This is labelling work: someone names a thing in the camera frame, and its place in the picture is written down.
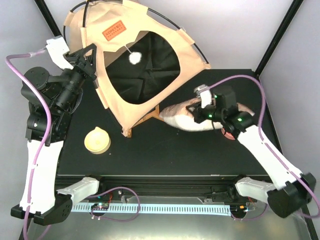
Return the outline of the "floral beige cushion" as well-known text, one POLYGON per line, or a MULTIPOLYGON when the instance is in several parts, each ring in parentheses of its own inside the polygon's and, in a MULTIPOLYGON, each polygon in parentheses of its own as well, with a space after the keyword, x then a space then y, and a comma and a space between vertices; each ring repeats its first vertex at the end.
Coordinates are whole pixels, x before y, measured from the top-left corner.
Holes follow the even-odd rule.
POLYGON ((254 116, 255 112, 233 99, 221 96, 212 98, 212 103, 202 107, 202 102, 192 98, 164 108, 159 117, 169 126, 187 131, 203 132, 223 129, 232 133, 232 119, 239 119, 240 113, 254 116))

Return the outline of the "pink pet bowl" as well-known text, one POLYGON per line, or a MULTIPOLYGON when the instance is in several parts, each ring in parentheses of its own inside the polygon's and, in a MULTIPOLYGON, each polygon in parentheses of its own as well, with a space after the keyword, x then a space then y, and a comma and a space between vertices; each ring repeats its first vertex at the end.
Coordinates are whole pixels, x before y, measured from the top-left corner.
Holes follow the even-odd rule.
POLYGON ((231 133, 227 132, 224 128, 221 129, 221 133, 225 138, 229 140, 232 140, 232 141, 236 140, 236 138, 231 133))

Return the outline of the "wooden bowl stand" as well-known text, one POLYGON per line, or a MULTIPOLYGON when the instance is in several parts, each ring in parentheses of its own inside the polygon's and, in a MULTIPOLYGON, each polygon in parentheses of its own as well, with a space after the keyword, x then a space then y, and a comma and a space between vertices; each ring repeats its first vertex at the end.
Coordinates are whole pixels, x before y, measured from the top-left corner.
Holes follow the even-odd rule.
POLYGON ((132 129, 138 125, 140 125, 141 123, 151 119, 151 118, 155 118, 157 120, 160 121, 164 121, 161 117, 160 117, 160 106, 156 105, 155 108, 153 110, 151 110, 150 112, 148 112, 145 116, 143 116, 132 128, 130 128, 127 131, 127 138, 131 138, 132 137, 132 129))

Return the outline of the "beige fabric pet tent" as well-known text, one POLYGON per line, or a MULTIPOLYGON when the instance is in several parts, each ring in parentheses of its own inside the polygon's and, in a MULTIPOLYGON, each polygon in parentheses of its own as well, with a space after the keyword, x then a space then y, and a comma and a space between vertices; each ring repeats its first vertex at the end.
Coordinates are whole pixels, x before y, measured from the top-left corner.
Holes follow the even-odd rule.
POLYGON ((64 26, 69 49, 96 45, 96 92, 127 136, 143 116, 194 76, 209 69, 183 30, 166 26, 132 0, 87 0, 64 26))

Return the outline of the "yellow pet bowl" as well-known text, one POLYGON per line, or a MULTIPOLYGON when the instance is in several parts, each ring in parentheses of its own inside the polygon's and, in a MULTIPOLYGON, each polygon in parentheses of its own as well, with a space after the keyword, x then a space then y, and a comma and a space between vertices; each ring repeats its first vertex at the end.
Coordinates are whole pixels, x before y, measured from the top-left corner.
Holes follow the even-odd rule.
POLYGON ((96 126, 85 136, 84 146, 92 154, 103 154, 110 148, 111 138, 105 130, 96 126))

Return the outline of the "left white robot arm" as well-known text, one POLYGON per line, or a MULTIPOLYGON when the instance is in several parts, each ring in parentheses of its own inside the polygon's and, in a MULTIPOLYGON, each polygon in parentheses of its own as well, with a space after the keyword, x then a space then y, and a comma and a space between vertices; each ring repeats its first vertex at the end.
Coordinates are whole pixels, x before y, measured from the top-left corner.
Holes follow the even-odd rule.
POLYGON ((80 181, 55 188, 57 166, 71 118, 83 96, 83 84, 96 80, 95 44, 73 53, 65 50, 66 66, 53 76, 45 68, 29 69, 22 80, 21 95, 28 100, 26 121, 28 168, 20 203, 11 208, 11 216, 32 218, 41 226, 66 220, 72 207, 89 196, 103 199, 108 192, 100 178, 87 175, 80 181))

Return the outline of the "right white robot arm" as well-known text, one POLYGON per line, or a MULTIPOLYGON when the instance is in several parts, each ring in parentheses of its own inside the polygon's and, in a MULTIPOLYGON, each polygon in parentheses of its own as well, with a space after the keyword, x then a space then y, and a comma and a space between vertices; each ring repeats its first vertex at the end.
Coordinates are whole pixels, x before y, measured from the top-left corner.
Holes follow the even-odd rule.
POLYGON ((222 125, 225 133, 233 136, 259 162, 271 179, 264 182, 240 178, 228 187, 228 198, 234 202, 243 197, 253 198, 267 204, 279 217, 286 218, 312 200, 316 179, 302 173, 292 165, 254 123, 253 116, 241 110, 236 94, 231 88, 222 88, 211 93, 205 84, 194 89, 199 103, 187 106, 198 124, 211 121, 222 125))

